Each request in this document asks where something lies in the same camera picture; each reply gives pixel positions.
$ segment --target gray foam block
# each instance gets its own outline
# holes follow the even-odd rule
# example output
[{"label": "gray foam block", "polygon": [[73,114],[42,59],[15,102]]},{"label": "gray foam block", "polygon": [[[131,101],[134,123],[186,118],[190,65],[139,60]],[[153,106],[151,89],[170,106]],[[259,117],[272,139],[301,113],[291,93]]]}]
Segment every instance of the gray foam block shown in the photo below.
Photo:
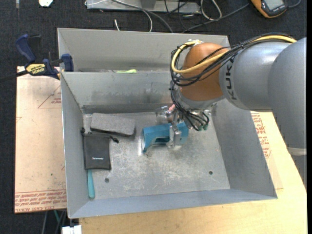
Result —
[{"label": "gray foam block", "polygon": [[93,113],[90,127],[100,132],[131,136],[135,132],[136,122],[131,118]]}]

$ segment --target gray metal bin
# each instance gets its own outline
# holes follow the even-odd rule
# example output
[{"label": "gray metal bin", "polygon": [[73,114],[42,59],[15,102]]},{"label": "gray metal bin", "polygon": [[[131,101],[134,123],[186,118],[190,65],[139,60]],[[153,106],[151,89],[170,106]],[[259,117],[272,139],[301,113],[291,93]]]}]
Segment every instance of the gray metal bin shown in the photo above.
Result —
[{"label": "gray metal bin", "polygon": [[[207,131],[190,130],[181,148],[142,154],[142,128],[171,103],[171,51],[195,37],[229,45],[226,36],[58,29],[59,55],[71,54],[75,67],[61,75],[70,218],[276,198],[251,113],[225,100],[211,112]],[[129,69],[137,72],[117,72]],[[89,199],[80,130],[92,113],[135,119],[136,134],[111,141],[112,169],[93,171],[96,196]]]}]

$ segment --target yellow cable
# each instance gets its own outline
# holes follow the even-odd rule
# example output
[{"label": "yellow cable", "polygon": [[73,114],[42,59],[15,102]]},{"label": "yellow cable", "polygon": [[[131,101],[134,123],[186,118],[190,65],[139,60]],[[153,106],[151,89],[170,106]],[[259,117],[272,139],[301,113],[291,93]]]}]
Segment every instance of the yellow cable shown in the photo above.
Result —
[{"label": "yellow cable", "polygon": [[[288,41],[288,42],[290,42],[290,43],[296,42],[296,40],[294,40],[294,39],[292,39],[292,38],[290,38],[290,37],[278,36],[278,35],[276,35],[276,36],[265,36],[265,37],[260,37],[260,38],[258,38],[258,39],[256,39],[256,40],[253,40],[252,42],[260,41],[260,40],[267,40],[267,39],[279,39],[279,40]],[[194,70],[196,70],[196,69],[199,69],[199,68],[201,68],[201,67],[207,67],[208,64],[210,64],[210,63],[214,62],[215,60],[219,59],[221,56],[223,56],[223,55],[227,52],[227,51],[226,51],[226,52],[223,52],[223,53],[221,53],[221,54],[219,54],[219,55],[217,55],[217,56],[215,56],[215,57],[211,57],[211,58],[209,58],[209,59],[203,61],[202,63],[200,63],[200,64],[198,64],[198,65],[195,65],[195,66],[193,66],[193,67],[191,67],[191,68],[189,68],[189,69],[185,69],[185,70],[178,70],[178,69],[176,69],[176,67],[175,67],[175,62],[176,62],[176,58],[179,56],[179,54],[180,54],[186,47],[190,47],[190,46],[192,46],[192,45],[194,45],[194,44],[196,44],[196,43],[199,43],[199,41],[198,41],[198,40],[189,41],[189,42],[186,42],[185,44],[183,44],[182,46],[180,46],[180,47],[178,48],[178,50],[175,52],[175,54],[174,54],[174,56],[173,56],[173,58],[172,58],[172,61],[171,61],[171,69],[172,69],[174,72],[176,72],[176,73],[178,73],[178,74],[186,74],[186,73],[189,73],[189,72],[194,71]]]}]

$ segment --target black pouch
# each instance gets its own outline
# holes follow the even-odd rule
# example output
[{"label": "black pouch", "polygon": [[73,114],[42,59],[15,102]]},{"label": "black pouch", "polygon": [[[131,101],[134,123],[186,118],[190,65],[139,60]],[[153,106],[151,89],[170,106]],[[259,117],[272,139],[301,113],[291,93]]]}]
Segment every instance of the black pouch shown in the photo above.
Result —
[{"label": "black pouch", "polygon": [[111,170],[110,139],[106,135],[83,135],[84,169]]}]

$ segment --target orange handheld device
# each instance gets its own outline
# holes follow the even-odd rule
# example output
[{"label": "orange handheld device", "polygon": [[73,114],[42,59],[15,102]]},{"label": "orange handheld device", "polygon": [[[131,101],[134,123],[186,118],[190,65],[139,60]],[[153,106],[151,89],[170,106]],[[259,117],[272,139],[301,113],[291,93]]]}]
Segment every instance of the orange handheld device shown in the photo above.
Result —
[{"label": "orange handheld device", "polygon": [[251,2],[266,18],[278,17],[288,8],[284,0],[251,0]]}]

